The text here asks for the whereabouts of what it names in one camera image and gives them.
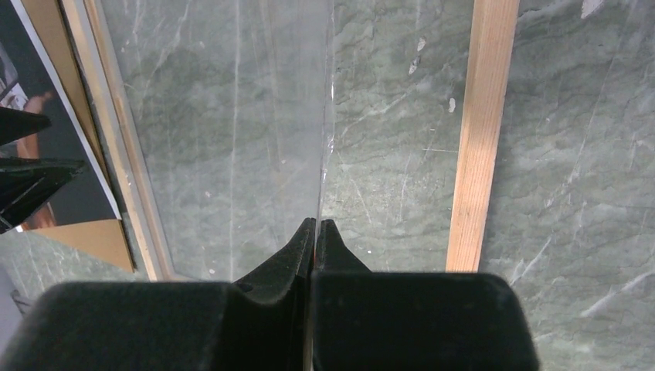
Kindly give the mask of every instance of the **gray stone surface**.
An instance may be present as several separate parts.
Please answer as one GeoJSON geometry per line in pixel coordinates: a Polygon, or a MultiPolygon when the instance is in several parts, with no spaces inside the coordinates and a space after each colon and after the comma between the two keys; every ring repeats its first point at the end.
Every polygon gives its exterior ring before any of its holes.
{"type": "MultiPolygon", "coordinates": [[[[443,269],[472,1],[337,1],[334,128],[326,9],[102,3],[178,271],[238,277],[315,215],[331,131],[323,215],[346,244],[374,270],[443,269]]],[[[480,269],[518,293],[543,369],[648,370],[655,5],[584,3],[521,2],[480,269]]]]}

